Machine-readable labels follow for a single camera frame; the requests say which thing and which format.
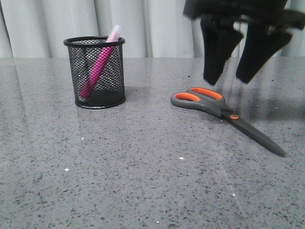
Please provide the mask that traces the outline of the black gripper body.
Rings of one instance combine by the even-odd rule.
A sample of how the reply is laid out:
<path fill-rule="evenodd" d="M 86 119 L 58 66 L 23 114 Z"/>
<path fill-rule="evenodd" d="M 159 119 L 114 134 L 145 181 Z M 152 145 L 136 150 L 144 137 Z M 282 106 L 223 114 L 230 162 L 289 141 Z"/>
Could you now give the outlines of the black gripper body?
<path fill-rule="evenodd" d="M 204 15 L 224 16 L 235 21 L 305 28 L 305 14 L 286 10 L 285 0 L 187 0 L 183 14 L 190 19 Z"/>

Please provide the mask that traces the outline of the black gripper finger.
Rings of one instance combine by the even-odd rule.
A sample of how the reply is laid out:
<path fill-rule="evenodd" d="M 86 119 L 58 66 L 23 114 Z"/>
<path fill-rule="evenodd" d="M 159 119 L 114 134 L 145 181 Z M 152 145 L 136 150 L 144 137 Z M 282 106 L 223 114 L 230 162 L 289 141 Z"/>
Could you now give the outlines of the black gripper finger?
<path fill-rule="evenodd" d="M 249 83 L 263 65 L 281 48 L 286 46 L 292 34 L 270 31 L 267 26 L 249 24 L 244 51 L 236 70 L 236 77 Z"/>
<path fill-rule="evenodd" d="M 215 85 L 226 61 L 244 37 L 234 29 L 234 22 L 225 18 L 201 18 L 200 26 L 204 44 L 203 78 Z"/>

